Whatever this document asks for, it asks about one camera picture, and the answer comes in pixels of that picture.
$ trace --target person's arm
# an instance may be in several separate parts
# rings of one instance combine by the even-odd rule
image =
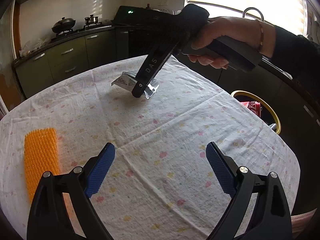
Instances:
[[[264,39],[260,53],[270,62],[288,72],[305,90],[320,101],[320,47],[301,35],[294,35],[278,26],[262,22]],[[217,17],[205,25],[193,42],[194,48],[203,48],[213,39],[226,35],[243,41],[251,47],[259,47],[261,32],[256,21],[238,17]],[[188,55],[192,62],[215,68],[227,68],[222,57]]]
[[[320,101],[320,46],[278,26],[275,30],[276,44],[270,62],[288,72]]]

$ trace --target blue gripper pad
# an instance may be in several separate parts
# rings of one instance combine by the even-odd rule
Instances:
[[[213,169],[213,172],[216,175],[223,192],[229,194],[230,197],[233,198],[236,194],[236,189],[234,186],[235,176],[228,168],[226,162],[222,159],[222,157],[220,157],[212,143],[207,145],[205,155],[207,156],[207,160]]]
[[[87,176],[87,188],[84,193],[88,198],[99,191],[99,188],[115,159],[116,150],[112,143],[98,155],[98,160]]]

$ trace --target gas stove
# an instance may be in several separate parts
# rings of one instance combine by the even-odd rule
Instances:
[[[95,28],[99,28],[99,27],[103,27],[103,24],[101,22],[90,24],[90,25],[84,25],[82,29],[77,29],[75,31],[73,29],[68,30],[68,31],[64,31],[62,33],[56,34],[56,36],[51,39],[51,42],[58,41],[58,40],[63,39],[65,37],[71,36],[75,33],[83,32],[83,31],[87,31],[87,30],[91,30],[91,29],[95,29]]]
[[[56,36],[51,39],[51,42],[60,40],[62,38],[65,38],[65,37],[70,36],[70,35],[77,33],[77,32],[78,32],[78,30],[74,31],[73,29],[70,29],[70,30],[64,31],[62,33],[57,33]]]
[[[86,30],[91,30],[94,28],[102,27],[102,23],[91,23],[89,25],[84,25],[83,29],[80,29],[79,31],[86,31]]]

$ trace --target cabinet drawer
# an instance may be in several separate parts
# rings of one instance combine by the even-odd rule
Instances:
[[[115,30],[87,35],[85,44],[90,69],[116,61]]]
[[[129,30],[116,28],[116,51],[117,60],[129,58]]]
[[[54,68],[71,58],[87,55],[84,37],[66,41],[48,49],[46,52],[50,68]]]
[[[45,52],[22,63],[16,72],[27,98],[54,84]]]
[[[51,68],[52,77],[55,83],[78,75],[88,70],[88,60],[86,57],[76,57],[67,60],[54,68]]]

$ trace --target floral tablecloth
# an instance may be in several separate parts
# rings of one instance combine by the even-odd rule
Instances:
[[[138,70],[144,59],[115,62],[64,80],[0,121],[0,204],[23,238],[30,209],[24,136],[48,127],[57,132],[62,173],[84,165],[107,142],[116,146],[116,158],[91,198],[115,240],[206,239],[230,201],[205,158],[210,141],[254,173],[277,172],[292,210],[300,177],[294,153],[223,89],[174,57],[156,76],[160,87],[149,100],[111,87],[122,71]],[[254,198],[240,232],[253,207]]]

